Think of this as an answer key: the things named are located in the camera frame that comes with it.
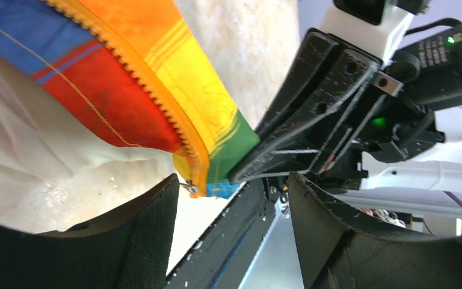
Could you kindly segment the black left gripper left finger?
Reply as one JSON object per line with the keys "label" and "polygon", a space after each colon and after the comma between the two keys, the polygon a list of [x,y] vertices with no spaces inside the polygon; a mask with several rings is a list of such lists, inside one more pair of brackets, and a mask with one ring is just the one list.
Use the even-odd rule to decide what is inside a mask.
{"label": "black left gripper left finger", "polygon": [[59,232],[0,225],[0,288],[162,288],[179,180]]}

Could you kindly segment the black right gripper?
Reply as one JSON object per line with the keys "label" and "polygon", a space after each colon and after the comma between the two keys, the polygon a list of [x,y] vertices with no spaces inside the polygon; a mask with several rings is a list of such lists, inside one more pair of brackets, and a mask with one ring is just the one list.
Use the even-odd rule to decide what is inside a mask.
{"label": "black right gripper", "polygon": [[384,73],[404,86],[380,105],[381,94],[372,85],[380,61],[339,46],[319,31],[306,34],[256,128],[260,143],[230,171],[231,183],[317,173],[315,183],[325,191],[357,190],[370,173],[362,166],[363,153],[390,164],[444,142],[434,110],[414,96],[422,69],[414,54],[394,54]]}

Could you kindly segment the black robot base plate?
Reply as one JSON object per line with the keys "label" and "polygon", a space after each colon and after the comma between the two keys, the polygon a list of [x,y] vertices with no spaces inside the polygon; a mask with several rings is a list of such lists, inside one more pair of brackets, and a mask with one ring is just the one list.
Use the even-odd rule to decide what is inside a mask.
{"label": "black robot base plate", "polygon": [[165,288],[239,288],[287,200],[285,176],[245,183],[167,275]]}

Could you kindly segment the rainbow striped zip jacket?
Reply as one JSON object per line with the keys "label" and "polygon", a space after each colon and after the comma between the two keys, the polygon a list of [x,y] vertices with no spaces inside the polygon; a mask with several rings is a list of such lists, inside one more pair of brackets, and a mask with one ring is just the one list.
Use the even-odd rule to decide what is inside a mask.
{"label": "rainbow striped zip jacket", "polygon": [[174,1],[0,1],[0,56],[103,141],[158,149],[227,199],[259,142]]}

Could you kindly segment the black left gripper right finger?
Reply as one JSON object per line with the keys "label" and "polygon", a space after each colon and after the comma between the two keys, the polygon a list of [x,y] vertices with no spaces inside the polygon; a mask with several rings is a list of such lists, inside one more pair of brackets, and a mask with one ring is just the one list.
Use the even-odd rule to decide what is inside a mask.
{"label": "black left gripper right finger", "polygon": [[305,288],[462,288],[462,236],[386,223],[298,173],[288,189]]}

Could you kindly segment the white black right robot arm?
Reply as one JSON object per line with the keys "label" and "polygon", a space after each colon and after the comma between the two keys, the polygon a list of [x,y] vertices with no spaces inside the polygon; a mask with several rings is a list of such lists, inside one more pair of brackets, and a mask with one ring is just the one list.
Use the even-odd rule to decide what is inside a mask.
{"label": "white black right robot arm", "polygon": [[390,65],[307,31],[260,143],[232,183],[300,173],[329,193],[402,187],[462,193],[462,22],[397,50]]}

